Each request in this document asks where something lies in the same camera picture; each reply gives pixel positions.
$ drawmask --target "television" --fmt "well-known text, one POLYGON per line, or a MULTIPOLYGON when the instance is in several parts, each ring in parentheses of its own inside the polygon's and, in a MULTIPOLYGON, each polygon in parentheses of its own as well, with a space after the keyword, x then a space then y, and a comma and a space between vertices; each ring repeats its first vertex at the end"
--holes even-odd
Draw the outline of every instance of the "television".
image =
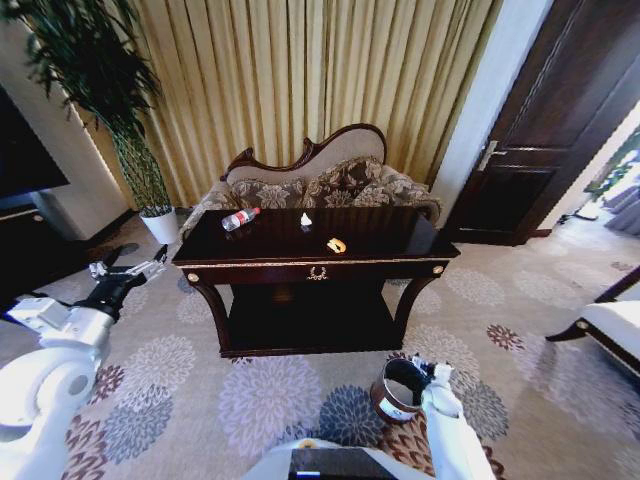
POLYGON ((69 183, 1 85, 0 125, 0 198, 69 183))

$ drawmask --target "dark wooden table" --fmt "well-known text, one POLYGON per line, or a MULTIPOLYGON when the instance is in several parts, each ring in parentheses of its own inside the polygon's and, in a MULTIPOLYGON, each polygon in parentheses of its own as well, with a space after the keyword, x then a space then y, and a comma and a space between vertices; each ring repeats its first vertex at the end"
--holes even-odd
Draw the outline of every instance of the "dark wooden table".
POLYGON ((460 253, 411 207, 262 210, 228 233, 230 213, 207 211, 173 259, 209 303, 223 357, 400 349, 415 298, 460 253), (394 317, 381 293, 393 278, 412 279, 394 317))

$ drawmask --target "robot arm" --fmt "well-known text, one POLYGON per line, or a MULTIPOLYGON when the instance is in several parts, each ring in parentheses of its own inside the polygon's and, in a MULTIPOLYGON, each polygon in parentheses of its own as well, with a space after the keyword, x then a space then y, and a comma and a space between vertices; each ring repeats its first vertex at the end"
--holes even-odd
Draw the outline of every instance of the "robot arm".
POLYGON ((65 436, 93 389, 106 355, 109 329, 129 291, 163 269, 166 245, 153 261, 113 267, 91 264, 97 285, 85 300, 65 307, 50 298, 22 300, 9 314, 40 335, 41 350, 0 370, 0 425, 29 427, 20 438, 0 441, 0 471, 7 480, 59 480, 67 462, 65 436))
POLYGON ((449 365, 436 364, 434 378, 422 392, 427 437, 437 480, 495 480, 482 445, 451 391, 449 365))

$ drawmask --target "beige curtain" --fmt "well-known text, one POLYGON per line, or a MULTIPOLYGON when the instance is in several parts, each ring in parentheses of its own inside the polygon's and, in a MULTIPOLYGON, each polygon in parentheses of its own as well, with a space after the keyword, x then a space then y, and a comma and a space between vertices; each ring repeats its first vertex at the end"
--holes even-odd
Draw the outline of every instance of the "beige curtain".
POLYGON ((500 2, 134 3, 163 91, 147 138, 184 206, 249 146, 287 165, 304 136, 319 142, 354 122, 384 132, 389 165, 431 181, 500 2))

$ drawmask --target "dark brown door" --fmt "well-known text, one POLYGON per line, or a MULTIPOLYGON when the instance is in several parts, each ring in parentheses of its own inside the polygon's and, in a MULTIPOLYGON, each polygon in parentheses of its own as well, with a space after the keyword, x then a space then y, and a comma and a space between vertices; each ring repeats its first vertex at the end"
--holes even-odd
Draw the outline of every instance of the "dark brown door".
POLYGON ((640 98, 640 1, 557 0, 445 229, 526 242, 640 98))

